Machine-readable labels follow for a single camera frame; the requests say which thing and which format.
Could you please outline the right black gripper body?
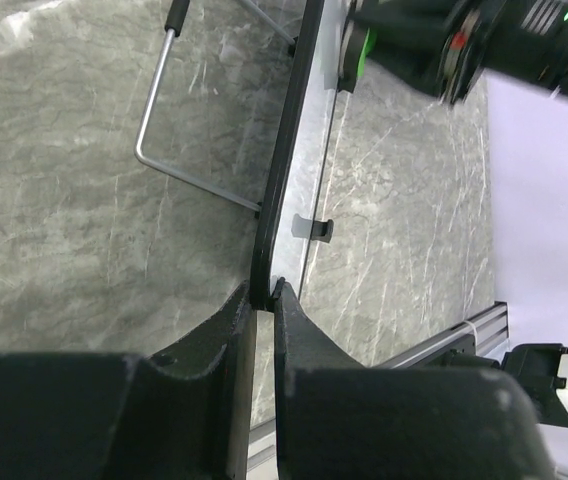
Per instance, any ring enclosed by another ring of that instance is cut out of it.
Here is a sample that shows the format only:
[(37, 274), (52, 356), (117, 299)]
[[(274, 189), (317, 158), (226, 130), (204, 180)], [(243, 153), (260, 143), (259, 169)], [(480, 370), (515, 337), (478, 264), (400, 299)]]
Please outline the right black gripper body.
[(514, 68), (512, 1), (436, 1), (443, 17), (444, 40), (439, 56), (440, 99), (454, 105), (464, 100), (485, 70)]

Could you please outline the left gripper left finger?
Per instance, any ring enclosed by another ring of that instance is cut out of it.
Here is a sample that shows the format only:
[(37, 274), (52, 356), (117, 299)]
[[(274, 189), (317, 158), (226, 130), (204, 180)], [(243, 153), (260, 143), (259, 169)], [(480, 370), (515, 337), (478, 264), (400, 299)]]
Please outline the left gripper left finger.
[(242, 479), (249, 287), (151, 356), (0, 352), (0, 479)]

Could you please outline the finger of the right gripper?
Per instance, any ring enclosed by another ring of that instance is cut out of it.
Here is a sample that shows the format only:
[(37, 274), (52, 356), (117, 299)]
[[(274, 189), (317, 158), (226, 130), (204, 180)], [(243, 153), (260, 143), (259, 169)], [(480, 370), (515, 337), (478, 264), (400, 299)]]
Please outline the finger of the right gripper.
[(437, 55), (382, 44), (372, 50), (371, 61), (421, 94), (443, 95)]
[(349, 19), (390, 34), (440, 34), (457, 4), (455, 0), (364, 1)]

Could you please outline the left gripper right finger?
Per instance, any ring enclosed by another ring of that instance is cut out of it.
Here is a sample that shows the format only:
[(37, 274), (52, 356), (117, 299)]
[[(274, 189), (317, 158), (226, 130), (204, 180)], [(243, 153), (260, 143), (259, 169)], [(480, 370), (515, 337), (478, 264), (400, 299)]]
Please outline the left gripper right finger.
[(532, 403), (484, 368), (367, 368), (274, 297), (278, 474), (283, 479), (550, 479)]

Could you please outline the green whiteboard eraser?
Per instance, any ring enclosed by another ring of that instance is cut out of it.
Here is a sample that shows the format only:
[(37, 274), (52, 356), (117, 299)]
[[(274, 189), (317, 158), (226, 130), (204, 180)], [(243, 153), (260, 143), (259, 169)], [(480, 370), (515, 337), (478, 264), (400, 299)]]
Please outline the green whiteboard eraser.
[(358, 79), (361, 77), (367, 55), (373, 49), (376, 34), (355, 24), (352, 20), (346, 23), (338, 66), (338, 89), (353, 93)]

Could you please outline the small black-framed whiteboard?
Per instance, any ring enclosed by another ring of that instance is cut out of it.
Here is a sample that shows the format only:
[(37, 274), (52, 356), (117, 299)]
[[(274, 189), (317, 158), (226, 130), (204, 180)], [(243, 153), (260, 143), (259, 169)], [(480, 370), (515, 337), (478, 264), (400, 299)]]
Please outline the small black-framed whiteboard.
[(316, 217), (329, 137), (340, 90), (340, 48), (346, 1), (309, 1), (296, 37), (288, 37), (293, 66), (261, 202), (247, 200), (213, 183), (147, 156), (143, 143), (166, 61), (182, 32), (189, 4), (172, 2), (165, 35), (135, 140), (143, 165), (253, 211), (259, 219), (250, 271), (250, 301), (270, 311), (276, 285), (285, 279), (294, 292), (304, 283), (312, 242), (329, 242), (333, 223)]

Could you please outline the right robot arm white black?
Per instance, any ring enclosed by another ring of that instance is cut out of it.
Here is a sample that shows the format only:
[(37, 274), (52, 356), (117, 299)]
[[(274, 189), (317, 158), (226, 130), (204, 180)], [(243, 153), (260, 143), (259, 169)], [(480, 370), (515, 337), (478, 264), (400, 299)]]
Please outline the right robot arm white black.
[[(367, 60), (449, 105), (493, 71), (568, 98), (568, 3), (355, 1), (340, 47), (340, 89), (353, 92)], [(442, 346), (427, 366), (487, 367), (515, 378), (542, 424), (568, 428), (568, 347), (524, 344), (500, 361)]]

